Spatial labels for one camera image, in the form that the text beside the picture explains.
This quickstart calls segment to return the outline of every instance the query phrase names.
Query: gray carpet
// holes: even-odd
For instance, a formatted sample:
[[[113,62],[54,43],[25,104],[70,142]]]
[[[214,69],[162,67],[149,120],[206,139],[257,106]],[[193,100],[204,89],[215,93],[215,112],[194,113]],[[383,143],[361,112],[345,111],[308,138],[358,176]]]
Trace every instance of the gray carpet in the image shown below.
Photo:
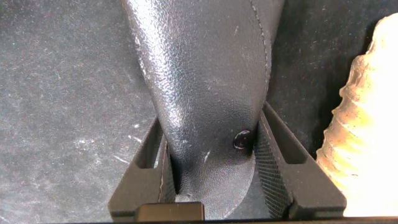
[[[119,1],[0,1],[0,223],[111,221],[155,117]]]

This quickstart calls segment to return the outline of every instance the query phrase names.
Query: textured leather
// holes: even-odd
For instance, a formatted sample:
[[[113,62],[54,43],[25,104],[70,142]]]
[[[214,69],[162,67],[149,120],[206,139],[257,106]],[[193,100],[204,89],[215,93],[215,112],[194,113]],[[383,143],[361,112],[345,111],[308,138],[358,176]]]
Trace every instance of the textured leather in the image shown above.
[[[233,139],[255,133],[269,80],[269,25],[247,0],[124,7],[170,148],[177,200],[201,201],[206,219],[224,218],[254,172],[253,155],[235,150]]]

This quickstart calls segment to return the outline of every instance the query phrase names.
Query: beige corrugated hose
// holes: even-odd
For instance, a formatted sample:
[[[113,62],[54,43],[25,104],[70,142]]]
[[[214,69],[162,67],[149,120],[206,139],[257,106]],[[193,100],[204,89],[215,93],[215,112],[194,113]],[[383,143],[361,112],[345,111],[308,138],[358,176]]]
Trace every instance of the beige corrugated hose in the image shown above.
[[[340,96],[317,163],[347,198],[344,216],[398,216],[398,13],[377,23]]]

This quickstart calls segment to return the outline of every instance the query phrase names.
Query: stitching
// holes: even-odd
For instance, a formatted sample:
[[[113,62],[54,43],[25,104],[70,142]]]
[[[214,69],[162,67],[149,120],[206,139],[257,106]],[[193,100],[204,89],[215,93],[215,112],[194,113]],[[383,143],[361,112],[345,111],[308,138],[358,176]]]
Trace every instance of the stitching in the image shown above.
[[[267,45],[266,45],[266,38],[265,38],[265,35],[264,35],[264,30],[262,28],[262,25],[261,25],[260,18],[259,18],[259,15],[257,13],[256,7],[254,7],[253,1],[249,0],[249,2],[250,2],[250,6],[253,9],[254,15],[255,15],[255,17],[257,19],[257,22],[259,24],[259,27],[260,27],[262,43],[264,44],[264,53],[265,53],[265,56],[266,56],[266,73],[267,73],[267,71],[268,71],[268,54],[267,54]]]

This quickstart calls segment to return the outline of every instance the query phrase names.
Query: screw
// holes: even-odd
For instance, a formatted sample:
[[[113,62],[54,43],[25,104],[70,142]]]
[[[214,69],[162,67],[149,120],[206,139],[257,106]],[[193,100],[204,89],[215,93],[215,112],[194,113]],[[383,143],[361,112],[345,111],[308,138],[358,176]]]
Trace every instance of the screw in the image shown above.
[[[235,136],[233,144],[235,149],[249,149],[253,144],[251,132],[248,130],[241,131]]]

